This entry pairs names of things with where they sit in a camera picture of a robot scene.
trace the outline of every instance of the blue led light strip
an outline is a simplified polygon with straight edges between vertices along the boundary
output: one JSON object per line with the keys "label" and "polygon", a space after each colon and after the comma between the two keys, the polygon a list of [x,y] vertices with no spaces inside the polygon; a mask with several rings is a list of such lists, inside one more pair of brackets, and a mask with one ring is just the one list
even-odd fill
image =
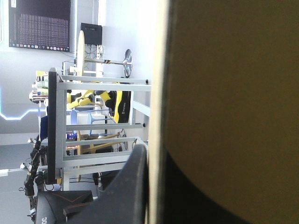
{"label": "blue led light strip", "polygon": [[29,109],[27,110],[26,112],[24,112],[21,116],[19,117],[7,117],[6,115],[4,115],[2,113],[2,108],[1,108],[1,89],[0,89],[0,116],[5,119],[5,120],[22,120],[23,117],[25,117],[28,113],[30,112],[38,112],[38,109]]}

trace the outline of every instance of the metal frame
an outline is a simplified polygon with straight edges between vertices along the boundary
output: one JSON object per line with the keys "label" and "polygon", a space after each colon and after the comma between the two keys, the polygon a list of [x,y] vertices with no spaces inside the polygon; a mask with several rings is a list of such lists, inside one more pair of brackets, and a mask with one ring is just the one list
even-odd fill
{"label": "metal frame", "polygon": [[[70,82],[69,80],[83,81],[84,83]],[[129,84],[115,84],[103,82],[126,82]],[[100,129],[128,129],[142,128],[141,123],[135,122],[136,110],[149,116],[149,107],[134,101],[135,91],[150,91],[151,86],[147,85],[148,81],[143,79],[124,79],[124,78],[103,78],[103,77],[79,77],[79,76],[59,76],[57,78],[56,89],[56,143],[55,143],[55,160],[58,175],[59,170],[63,169],[64,190],[68,189],[67,184],[70,175],[85,174],[86,172],[93,173],[95,170],[102,172],[105,170],[116,170],[121,168],[131,151],[102,153],[102,154],[87,154],[66,156],[66,147],[71,145],[90,145],[101,144],[108,142],[127,142],[138,140],[141,144],[147,145],[139,137],[113,138],[113,139],[95,139],[66,142],[65,134],[73,130],[100,130]],[[131,91],[130,116],[128,123],[121,124],[97,124],[97,125],[66,125],[66,91],[67,90],[106,90],[106,91]],[[86,166],[101,164],[100,166],[92,166],[88,168],[71,168],[75,166]]]}
{"label": "metal frame", "polygon": [[[113,138],[113,139],[99,139],[99,140],[85,140],[85,141],[73,141],[67,142],[67,145],[71,143],[76,143],[76,145],[85,145],[84,142],[88,144],[96,143],[106,143],[106,142],[119,142],[119,141],[130,141],[136,140],[137,144],[143,144],[148,150],[148,145],[143,142],[139,137],[126,137],[126,138]],[[132,151],[117,152],[117,153],[102,153],[102,154],[89,154],[89,155],[75,155],[75,160],[70,160],[73,167],[63,168],[63,190],[70,190],[70,178],[78,175],[92,174],[96,172],[106,172],[112,170],[122,169],[125,165],[127,159],[129,158]],[[74,168],[78,165],[94,165],[96,166]]]}

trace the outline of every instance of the screen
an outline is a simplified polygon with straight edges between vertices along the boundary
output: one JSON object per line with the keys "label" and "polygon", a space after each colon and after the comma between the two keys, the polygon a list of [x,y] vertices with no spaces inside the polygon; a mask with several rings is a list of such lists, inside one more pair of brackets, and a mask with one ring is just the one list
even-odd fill
{"label": "screen", "polygon": [[9,46],[70,51],[71,0],[9,0]]}

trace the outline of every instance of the electronic device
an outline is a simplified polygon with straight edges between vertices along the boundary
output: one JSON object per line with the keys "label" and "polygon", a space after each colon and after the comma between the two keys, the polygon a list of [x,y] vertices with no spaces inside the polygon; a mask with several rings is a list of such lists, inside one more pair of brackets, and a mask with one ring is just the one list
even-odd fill
{"label": "electronic device", "polygon": [[85,35],[85,44],[102,45],[102,32],[101,25],[81,23],[81,30]]}
{"label": "electronic device", "polygon": [[70,51],[71,0],[10,0],[9,46]]}

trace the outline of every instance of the black object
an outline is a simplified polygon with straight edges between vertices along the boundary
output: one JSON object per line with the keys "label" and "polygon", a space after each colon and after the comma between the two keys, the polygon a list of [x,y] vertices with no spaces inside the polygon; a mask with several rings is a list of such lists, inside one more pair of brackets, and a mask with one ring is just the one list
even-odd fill
{"label": "black object", "polygon": [[32,152],[30,153],[31,162],[28,164],[28,172],[26,176],[26,180],[24,181],[24,190],[25,195],[29,199],[30,204],[30,217],[32,221],[35,221],[35,209],[36,209],[36,197],[34,197],[34,187],[33,181],[36,181],[37,190],[44,191],[44,176],[42,172],[37,172],[39,163],[40,163],[40,147],[41,142],[39,141],[39,136],[32,141],[34,143],[34,147]]}
{"label": "black object", "polygon": [[130,91],[122,91],[122,99],[120,104],[118,105],[118,114],[119,120],[118,123],[127,123],[129,119],[130,113],[130,105],[131,105],[131,92]]}
{"label": "black object", "polygon": [[97,201],[68,224],[143,224],[148,198],[146,150],[136,145],[124,168]]}
{"label": "black object", "polygon": [[47,183],[55,183],[55,159],[56,159],[56,89],[57,73],[51,68],[49,79],[49,106],[48,106],[48,176]]}
{"label": "black object", "polygon": [[39,192],[36,208],[36,223],[64,223],[64,208],[70,205],[93,201],[90,190]]}
{"label": "black object", "polygon": [[70,0],[9,1],[9,46],[70,51]]}
{"label": "black object", "polygon": [[84,32],[85,44],[102,45],[102,26],[81,23],[81,30]]}
{"label": "black object", "polygon": [[166,156],[163,223],[248,224],[195,187]]}
{"label": "black object", "polygon": [[89,204],[91,204],[91,202],[66,206],[64,208],[63,214],[64,214],[65,217],[70,218],[72,215],[80,212],[84,207],[88,206]]}
{"label": "black object", "polygon": [[118,175],[119,170],[101,172],[101,183],[103,190],[106,190],[107,187],[111,184],[111,182],[115,179]]}

